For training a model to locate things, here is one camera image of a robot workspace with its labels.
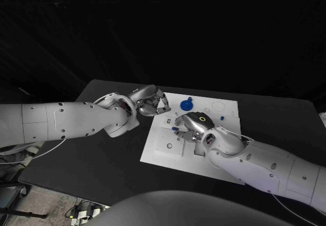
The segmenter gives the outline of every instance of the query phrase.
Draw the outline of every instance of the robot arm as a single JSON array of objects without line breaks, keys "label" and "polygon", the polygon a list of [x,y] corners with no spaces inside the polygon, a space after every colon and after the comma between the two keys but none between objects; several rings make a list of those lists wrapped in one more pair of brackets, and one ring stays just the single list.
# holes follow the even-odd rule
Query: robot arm
[{"label": "robot arm", "polygon": [[244,142],[223,126],[216,127],[214,123],[205,126],[200,117],[205,121],[210,119],[205,113],[182,116],[213,166],[263,192],[295,199],[326,212],[326,168],[272,145],[254,140]]},{"label": "robot arm", "polygon": [[[146,116],[171,111],[165,93],[155,85],[142,87],[129,97],[112,93],[103,98],[96,104],[61,102],[0,105],[0,148],[87,137],[102,129],[106,129],[110,137],[117,137],[141,124],[136,118],[138,108]],[[156,109],[161,99],[166,108]]]}]

